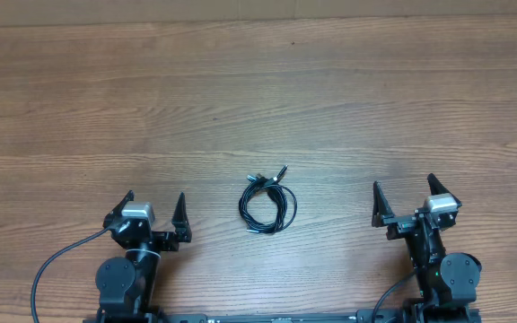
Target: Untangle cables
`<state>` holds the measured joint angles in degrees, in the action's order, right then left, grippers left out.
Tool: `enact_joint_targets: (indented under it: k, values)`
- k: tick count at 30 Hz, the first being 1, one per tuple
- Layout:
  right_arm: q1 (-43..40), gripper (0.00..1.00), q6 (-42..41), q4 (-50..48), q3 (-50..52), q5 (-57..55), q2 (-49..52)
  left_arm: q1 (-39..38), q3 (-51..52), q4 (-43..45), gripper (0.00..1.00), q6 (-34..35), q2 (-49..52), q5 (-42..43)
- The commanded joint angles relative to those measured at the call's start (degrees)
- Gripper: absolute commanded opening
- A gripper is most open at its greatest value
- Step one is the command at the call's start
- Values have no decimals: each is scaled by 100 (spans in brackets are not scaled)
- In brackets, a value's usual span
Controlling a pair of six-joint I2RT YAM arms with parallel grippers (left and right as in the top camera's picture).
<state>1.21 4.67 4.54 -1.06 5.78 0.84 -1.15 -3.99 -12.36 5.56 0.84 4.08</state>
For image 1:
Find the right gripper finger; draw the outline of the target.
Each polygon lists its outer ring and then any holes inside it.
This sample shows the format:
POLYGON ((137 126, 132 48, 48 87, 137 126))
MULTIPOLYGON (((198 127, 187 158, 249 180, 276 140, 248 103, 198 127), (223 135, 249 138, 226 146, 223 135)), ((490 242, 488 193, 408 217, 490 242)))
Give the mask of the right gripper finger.
POLYGON ((379 181, 373 183, 372 196, 372 227, 385 226, 385 221, 393 218, 394 213, 381 189, 381 183, 379 181))
POLYGON ((427 176, 427 182, 432 196, 449 194, 452 196, 457 206, 462 207, 461 201, 455 195, 453 195, 453 193, 448 190, 433 173, 430 173, 427 176))

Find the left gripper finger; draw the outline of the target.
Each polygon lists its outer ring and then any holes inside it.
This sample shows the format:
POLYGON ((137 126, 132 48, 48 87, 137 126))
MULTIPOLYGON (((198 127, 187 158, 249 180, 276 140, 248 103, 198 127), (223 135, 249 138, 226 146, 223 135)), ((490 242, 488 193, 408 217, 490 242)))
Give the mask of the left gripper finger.
POLYGON ((126 206, 126 204, 135 199, 135 193, 133 190, 129 190, 123 199, 110 211, 110 215, 112 216, 121 216, 122 210, 126 206))
POLYGON ((186 197, 183 192, 179 195, 171 223, 175 228, 178 242, 190 243, 192 241, 192 230, 186 211, 186 197))

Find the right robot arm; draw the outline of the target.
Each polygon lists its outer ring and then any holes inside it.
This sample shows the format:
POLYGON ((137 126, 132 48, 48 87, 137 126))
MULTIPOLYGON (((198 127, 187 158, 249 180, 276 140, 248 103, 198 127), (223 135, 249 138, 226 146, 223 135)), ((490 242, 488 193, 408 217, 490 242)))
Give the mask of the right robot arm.
POLYGON ((446 252, 441 232, 456 224, 461 201, 436 176, 427 176, 430 195, 412 214, 397 216, 381 188, 373 183, 372 226, 387 229, 388 240, 406 242, 413 270, 393 284, 376 302, 371 322, 479 322, 477 299, 482 265, 469 253, 446 252), (407 299, 399 310, 382 304, 401 285, 415 278, 420 296, 407 299))

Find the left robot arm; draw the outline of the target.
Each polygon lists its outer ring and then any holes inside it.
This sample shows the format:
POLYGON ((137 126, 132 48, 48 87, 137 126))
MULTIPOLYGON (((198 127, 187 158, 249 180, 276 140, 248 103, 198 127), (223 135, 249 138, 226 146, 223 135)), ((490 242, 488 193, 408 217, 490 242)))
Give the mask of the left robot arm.
POLYGON ((153 206, 135 200, 133 191, 105 216, 103 229, 125 250, 123 257, 109 258, 95 276, 99 290, 96 322, 167 322, 169 319, 151 304, 163 252, 176 252, 190 243, 192 231, 186 212, 186 198, 179 195, 171 218, 173 231, 156 231, 153 206))

